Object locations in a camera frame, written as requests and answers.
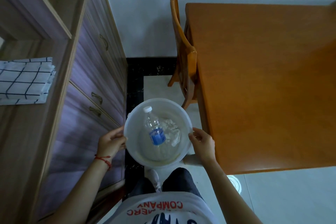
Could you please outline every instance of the cabinet door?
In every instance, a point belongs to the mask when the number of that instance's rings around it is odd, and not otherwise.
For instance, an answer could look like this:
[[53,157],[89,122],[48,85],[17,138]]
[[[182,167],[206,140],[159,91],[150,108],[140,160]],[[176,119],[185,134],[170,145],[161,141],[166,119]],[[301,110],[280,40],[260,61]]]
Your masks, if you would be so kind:
[[[48,176],[40,192],[39,218],[59,207],[93,161],[99,137],[117,128],[103,113],[98,114],[95,105],[69,84]],[[100,189],[122,179],[124,151],[117,153],[112,166],[104,176]]]
[[87,16],[84,16],[77,44],[71,81],[111,116],[124,123],[124,94],[102,59],[103,49]]
[[119,90],[125,95],[127,61],[110,12],[110,5],[107,0],[88,0],[85,11],[106,50],[103,60],[111,71]]

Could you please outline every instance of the pants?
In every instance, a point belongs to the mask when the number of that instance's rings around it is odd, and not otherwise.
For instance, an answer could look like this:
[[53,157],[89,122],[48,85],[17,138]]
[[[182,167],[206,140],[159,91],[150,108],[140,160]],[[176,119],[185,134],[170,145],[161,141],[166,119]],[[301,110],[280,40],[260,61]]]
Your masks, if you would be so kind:
[[[179,167],[175,169],[170,176],[164,181],[162,191],[185,191],[201,197],[193,178],[189,171],[185,168]],[[141,178],[131,193],[126,198],[134,197],[143,194],[155,193],[155,188],[149,179]]]

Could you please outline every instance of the clear plastic bottle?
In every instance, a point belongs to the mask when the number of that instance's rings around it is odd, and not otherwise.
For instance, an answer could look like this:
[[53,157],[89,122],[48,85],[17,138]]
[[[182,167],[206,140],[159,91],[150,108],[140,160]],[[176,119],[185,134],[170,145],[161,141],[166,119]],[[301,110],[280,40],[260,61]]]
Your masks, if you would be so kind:
[[159,118],[152,112],[152,107],[147,106],[143,109],[145,112],[145,128],[149,133],[153,145],[160,145],[166,141],[166,136],[159,123]]

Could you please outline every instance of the person's left hand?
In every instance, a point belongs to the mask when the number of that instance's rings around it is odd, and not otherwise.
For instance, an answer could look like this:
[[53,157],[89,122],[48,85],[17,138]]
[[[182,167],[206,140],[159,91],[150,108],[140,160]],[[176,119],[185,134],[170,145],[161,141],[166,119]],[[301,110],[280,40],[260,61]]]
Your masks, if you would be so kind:
[[111,158],[105,158],[111,162],[111,159],[119,150],[126,149],[125,142],[127,138],[124,137],[123,130],[124,126],[111,130],[99,138],[97,157],[111,156]]

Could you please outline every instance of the checkered cloth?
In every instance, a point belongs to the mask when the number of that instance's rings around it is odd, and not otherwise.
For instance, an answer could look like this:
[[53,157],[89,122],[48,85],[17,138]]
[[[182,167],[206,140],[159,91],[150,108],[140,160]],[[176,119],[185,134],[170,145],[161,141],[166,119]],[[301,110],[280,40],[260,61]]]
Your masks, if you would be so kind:
[[0,61],[0,105],[43,104],[55,77],[53,58]]

